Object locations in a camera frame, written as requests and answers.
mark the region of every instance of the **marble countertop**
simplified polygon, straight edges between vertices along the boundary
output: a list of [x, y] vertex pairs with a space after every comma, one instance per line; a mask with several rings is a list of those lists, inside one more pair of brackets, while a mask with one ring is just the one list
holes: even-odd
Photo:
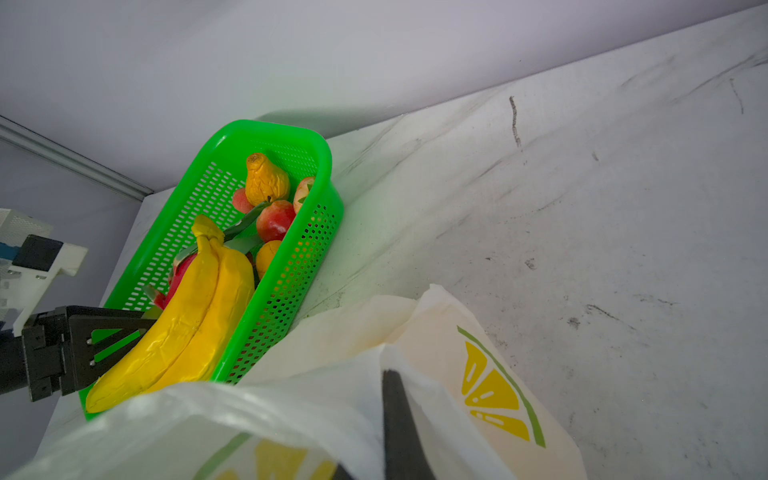
[[346, 215], [299, 318], [441, 284], [590, 478], [761, 476], [766, 25], [768, 5], [330, 139]]

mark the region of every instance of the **white plastic bag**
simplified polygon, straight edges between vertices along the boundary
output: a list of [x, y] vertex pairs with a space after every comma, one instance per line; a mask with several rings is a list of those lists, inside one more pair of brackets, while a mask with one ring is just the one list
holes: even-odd
[[[586, 478], [578, 449], [516, 377], [511, 382], [538, 413], [546, 446], [472, 416], [463, 405], [474, 394], [464, 402], [465, 378], [476, 389], [505, 367], [490, 365], [477, 373], [475, 363], [482, 361], [468, 357], [469, 337], [454, 337], [457, 323], [473, 344], [490, 344], [471, 313], [441, 287], [418, 303], [378, 296], [330, 310], [302, 321], [237, 387], [189, 383], [134, 398], [63, 438], [11, 478], [320, 480], [330, 478], [336, 463], [359, 480], [384, 478], [386, 369], [402, 377], [436, 478], [515, 478], [511, 470], [519, 478], [536, 472], [539, 478]], [[514, 410], [483, 412], [517, 415], [533, 429]]]

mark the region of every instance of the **basket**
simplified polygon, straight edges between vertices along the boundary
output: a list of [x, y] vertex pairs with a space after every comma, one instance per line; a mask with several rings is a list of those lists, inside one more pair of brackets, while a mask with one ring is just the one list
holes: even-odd
[[[142, 286], [149, 283], [168, 291], [174, 257], [195, 241], [190, 227], [198, 214], [207, 215], [222, 230], [243, 217], [231, 200], [235, 190], [245, 187], [246, 159], [255, 152], [266, 154], [288, 173], [292, 187], [289, 198], [303, 178], [316, 179], [232, 335], [211, 378], [214, 382], [237, 383], [288, 333], [339, 228], [344, 206], [330, 181], [330, 149], [319, 134], [251, 120], [235, 121], [219, 130], [195, 157], [104, 305], [148, 310], [152, 303]], [[111, 332], [114, 330], [102, 330], [99, 336], [94, 332], [94, 341]], [[138, 335], [136, 332], [123, 343]], [[111, 350], [105, 350], [103, 356]], [[83, 411], [90, 389], [79, 392]], [[95, 415], [85, 413], [87, 419]]]

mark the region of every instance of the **gray wall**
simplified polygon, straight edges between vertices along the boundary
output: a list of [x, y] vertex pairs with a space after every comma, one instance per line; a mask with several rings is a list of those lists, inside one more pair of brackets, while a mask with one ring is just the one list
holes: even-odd
[[[38, 312], [98, 306], [141, 204], [0, 141], [0, 207], [54, 227], [51, 237], [87, 247], [77, 276], [60, 276]], [[26, 389], [0, 396], [0, 477], [37, 452], [59, 395], [35, 403]]]
[[0, 114], [142, 184], [229, 121], [326, 136], [764, 0], [0, 2]]

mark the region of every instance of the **yellow banana bunch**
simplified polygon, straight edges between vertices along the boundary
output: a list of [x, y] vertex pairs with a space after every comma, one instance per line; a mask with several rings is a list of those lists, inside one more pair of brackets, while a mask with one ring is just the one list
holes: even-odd
[[226, 248], [218, 239], [211, 240], [210, 245], [219, 257], [219, 283], [208, 313], [187, 348], [146, 393], [174, 383], [210, 379], [250, 302], [253, 267], [246, 256]]
[[192, 231], [199, 253], [179, 289], [144, 338], [96, 382], [88, 412], [213, 375], [253, 295], [253, 268], [245, 255], [223, 245], [221, 229], [208, 217], [199, 215]]
[[155, 384], [203, 322], [219, 276], [219, 258], [210, 242], [222, 242], [223, 234], [203, 215], [195, 219], [192, 233], [198, 254], [174, 298], [139, 343], [93, 386], [85, 400], [89, 413], [111, 409]]

